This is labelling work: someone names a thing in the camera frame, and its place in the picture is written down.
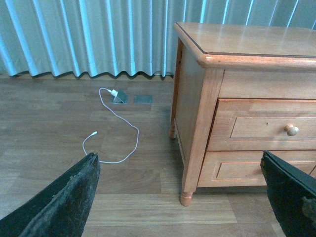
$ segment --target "dresser top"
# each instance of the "dresser top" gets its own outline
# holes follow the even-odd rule
[[[175,23],[174,28],[205,67],[316,71],[314,30],[183,22]]]

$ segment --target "black object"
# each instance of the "black object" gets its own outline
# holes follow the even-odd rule
[[[0,220],[1,237],[80,237],[100,175],[88,154],[20,208]]]
[[[261,169],[268,198],[287,237],[316,237],[316,179],[270,152]]]

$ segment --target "metal floor plate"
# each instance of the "metal floor plate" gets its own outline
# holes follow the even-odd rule
[[[135,104],[152,104],[153,96],[152,95],[135,95],[134,97]]]

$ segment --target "wooden floor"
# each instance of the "wooden floor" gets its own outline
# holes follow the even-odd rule
[[[135,154],[101,164],[84,237],[283,237],[265,188],[199,189],[189,207],[179,203],[183,165],[168,138],[173,81],[144,79],[0,78],[0,218],[64,171],[97,152],[117,161],[134,147],[136,132],[114,117],[98,89],[122,89],[128,105],[111,108],[140,129]],[[153,95],[152,105],[134,95]],[[105,103],[109,94],[104,92]]]

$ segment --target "curtain fold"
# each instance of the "curtain fold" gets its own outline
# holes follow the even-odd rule
[[[172,75],[177,21],[315,29],[315,0],[2,0],[0,72]]]

